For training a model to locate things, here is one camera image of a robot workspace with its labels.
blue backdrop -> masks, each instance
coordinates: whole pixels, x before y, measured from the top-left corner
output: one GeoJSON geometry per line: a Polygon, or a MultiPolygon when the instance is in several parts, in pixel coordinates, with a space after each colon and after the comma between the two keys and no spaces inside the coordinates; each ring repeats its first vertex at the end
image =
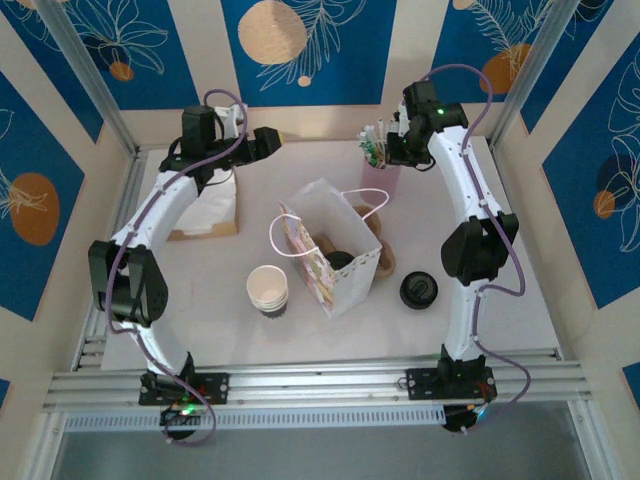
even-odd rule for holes
{"type": "MultiPolygon", "coordinates": [[[[611,1],[582,0],[522,111],[529,130],[560,87],[611,1]]],[[[549,0],[450,0],[433,67],[448,63],[474,66],[492,79],[494,100],[504,100],[527,49],[547,18],[551,3],[549,0]],[[526,49],[522,49],[522,45],[527,45],[526,49]]],[[[472,73],[446,71],[434,76],[433,81],[438,95],[447,103],[483,103],[487,99],[472,73]]]]}
{"type": "MultiPolygon", "coordinates": [[[[84,173],[2,74],[0,137],[0,169],[4,177],[14,182],[21,174],[39,173],[53,183],[58,196],[60,216],[55,233],[46,245],[35,246],[17,234],[9,213],[23,209],[26,215],[32,207],[24,203],[20,192],[12,191],[6,182],[0,183],[0,207],[6,207],[0,218],[0,305],[33,320],[84,173]]],[[[30,228],[37,230],[37,225],[30,228]]]]}
{"type": "Polygon", "coordinates": [[[598,308],[640,286],[640,36],[545,160],[598,308]]]}
{"type": "Polygon", "coordinates": [[[522,119],[531,132],[569,74],[613,0],[582,0],[564,35],[522,107],[522,119]]]}
{"type": "Polygon", "coordinates": [[[325,2],[324,11],[314,0],[285,0],[284,4],[303,17],[311,38],[294,60],[269,67],[252,60],[238,35],[240,20],[257,3],[222,1],[244,102],[252,107],[380,103],[395,0],[350,0],[337,7],[325,2]],[[300,77],[308,77],[310,85],[300,86],[300,77]]]}
{"type": "MultiPolygon", "coordinates": [[[[533,9],[534,13],[541,1],[531,1],[531,5],[536,7],[533,9]]],[[[483,70],[492,58],[504,57],[501,64],[496,64],[497,70],[494,73],[504,77],[505,81],[510,79],[510,61],[504,53],[505,49],[518,44],[531,44],[538,31],[530,27],[529,30],[532,31],[527,35],[524,30],[518,32],[514,29],[520,19],[524,18],[529,5],[529,0],[480,0],[455,5],[450,0],[433,68],[448,63],[465,63],[483,70]]],[[[484,103],[487,100],[478,77],[471,72],[445,71],[435,75],[432,80],[440,100],[446,103],[484,103]]],[[[502,89],[502,93],[494,92],[494,100],[502,101],[507,91],[508,88],[502,89]]]]}
{"type": "Polygon", "coordinates": [[[91,139],[94,142],[97,141],[102,129],[102,116],[93,106],[93,102],[82,88],[62,53],[54,50],[54,48],[58,49],[58,45],[48,35],[38,14],[15,0],[0,1],[0,10],[47,74],[51,83],[60,92],[91,139]]]}
{"type": "MultiPolygon", "coordinates": [[[[120,109],[181,109],[199,103],[167,0],[62,5],[120,109]]],[[[0,0],[0,9],[95,141],[102,118],[38,14],[16,0],[0,0]]]]}

white line drawing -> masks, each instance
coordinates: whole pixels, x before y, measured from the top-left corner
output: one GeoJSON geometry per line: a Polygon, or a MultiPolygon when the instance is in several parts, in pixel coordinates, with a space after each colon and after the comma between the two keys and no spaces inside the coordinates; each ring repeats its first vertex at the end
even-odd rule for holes
{"type": "Polygon", "coordinates": [[[576,9],[573,17],[569,21],[567,28],[564,29],[571,40],[575,39],[576,28],[578,23],[597,22],[604,14],[607,4],[611,0],[582,0],[576,9]]]}
{"type": "MultiPolygon", "coordinates": [[[[11,110],[5,108],[0,109],[0,140],[9,132],[11,121],[13,119],[11,110]]],[[[20,212],[21,207],[28,207],[46,212],[47,207],[42,202],[47,198],[47,194],[30,195],[29,193],[15,187],[5,176],[2,168],[0,168],[0,218],[5,218],[11,210],[16,213],[20,212]]]]}
{"type": "Polygon", "coordinates": [[[521,15],[516,15],[511,0],[473,0],[467,10],[476,16],[480,33],[491,40],[497,53],[509,58],[509,75],[513,80],[524,61],[522,46],[532,40],[540,29],[553,0],[540,0],[537,7],[529,5],[521,15]]]}
{"type": "Polygon", "coordinates": [[[50,49],[56,52],[60,51],[55,40],[49,33],[49,29],[47,29],[37,11],[23,5],[18,0],[3,0],[3,2],[7,5],[11,13],[20,20],[29,35],[41,41],[50,49]]]}
{"type": "MultiPolygon", "coordinates": [[[[577,24],[597,21],[609,2],[610,0],[582,0],[565,33],[573,40],[577,24]]],[[[528,52],[523,45],[533,42],[553,3],[554,0],[529,0],[521,15],[516,15],[513,11],[511,0],[460,0],[456,8],[464,8],[475,15],[480,33],[491,40],[498,54],[504,53],[509,58],[509,75],[513,80],[524,62],[524,52],[528,52]]]]}
{"type": "Polygon", "coordinates": [[[346,25],[357,17],[366,6],[367,0],[358,0],[355,10],[345,15],[345,6],[354,0],[291,0],[288,3],[300,16],[307,30],[307,43],[302,52],[293,60],[276,65],[262,65],[258,78],[265,82],[260,88],[264,91],[283,79],[287,85],[299,77],[313,79],[322,70],[323,57],[327,63],[331,60],[331,51],[340,53],[340,35],[338,27],[346,25]]]}
{"type": "MultiPolygon", "coordinates": [[[[59,51],[35,10],[17,0],[3,1],[31,36],[59,51]]],[[[61,5],[100,70],[120,81],[133,78],[133,65],[164,73],[153,49],[167,41],[169,32],[138,20],[138,0],[69,0],[61,5]]]]}
{"type": "Polygon", "coordinates": [[[631,253],[640,247],[640,50],[618,83],[608,129],[614,134],[611,148],[618,171],[609,179],[606,194],[598,193],[594,206],[597,214],[605,213],[602,218],[620,213],[620,252],[631,253]],[[616,205],[621,198],[628,200],[616,205]]]}

black mounting bracket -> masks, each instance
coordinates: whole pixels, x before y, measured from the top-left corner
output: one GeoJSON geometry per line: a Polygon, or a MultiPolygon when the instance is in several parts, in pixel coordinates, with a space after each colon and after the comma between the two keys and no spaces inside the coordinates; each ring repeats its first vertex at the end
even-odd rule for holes
{"type": "MultiPolygon", "coordinates": [[[[229,392],[228,373],[196,373],[191,354],[178,375],[182,381],[195,388],[212,405],[226,405],[229,392]]],[[[140,377],[138,404],[148,407],[197,404],[181,385],[171,378],[147,371],[140,377]]]]}
{"type": "Polygon", "coordinates": [[[406,373],[409,400],[469,400],[489,403],[498,396],[486,358],[453,360],[442,346],[436,368],[410,368],[406,373]]]}

paper cup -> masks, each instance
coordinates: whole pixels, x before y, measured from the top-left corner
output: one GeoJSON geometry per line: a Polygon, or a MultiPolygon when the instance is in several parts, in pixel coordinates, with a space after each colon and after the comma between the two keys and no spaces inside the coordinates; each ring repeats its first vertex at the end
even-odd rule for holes
{"type": "Polygon", "coordinates": [[[289,287],[285,273],[273,265],[262,265],[249,274],[247,293],[254,307],[269,318],[282,315],[287,308],[289,287]]]}

white string handle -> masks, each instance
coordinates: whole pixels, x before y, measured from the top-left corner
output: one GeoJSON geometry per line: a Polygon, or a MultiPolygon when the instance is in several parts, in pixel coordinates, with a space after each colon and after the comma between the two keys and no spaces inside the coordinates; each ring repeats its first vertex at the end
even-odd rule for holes
{"type": "Polygon", "coordinates": [[[294,219],[302,222],[302,219],[300,217],[296,217],[295,215],[290,215],[288,213],[283,213],[282,215],[278,215],[276,218],[273,219],[273,221],[271,222],[271,226],[269,226],[269,240],[271,240],[271,246],[273,247],[273,249],[276,252],[278,252],[283,257],[296,258],[296,257],[304,257],[305,255],[309,255],[311,252],[315,252],[316,250],[318,250],[318,251],[320,250],[320,248],[316,246],[315,248],[312,248],[308,252],[303,252],[303,253],[284,253],[278,247],[276,247],[276,243],[273,241],[273,226],[282,217],[294,218],[294,219]]]}
{"type": "Polygon", "coordinates": [[[373,215],[378,210],[380,210],[382,207],[384,207],[387,203],[389,203],[389,200],[391,198],[391,197],[389,197],[389,194],[387,192],[385,192],[384,190],[381,190],[379,188],[358,188],[356,190],[347,190],[346,192],[340,192],[340,193],[342,193],[342,196],[344,196],[345,193],[356,193],[356,192],[380,192],[380,193],[384,193],[387,196],[387,198],[386,198],[386,200],[384,202],[382,202],[376,208],[374,208],[369,213],[367,213],[365,216],[363,216],[362,217],[363,220],[366,220],[371,215],[373,215]]]}

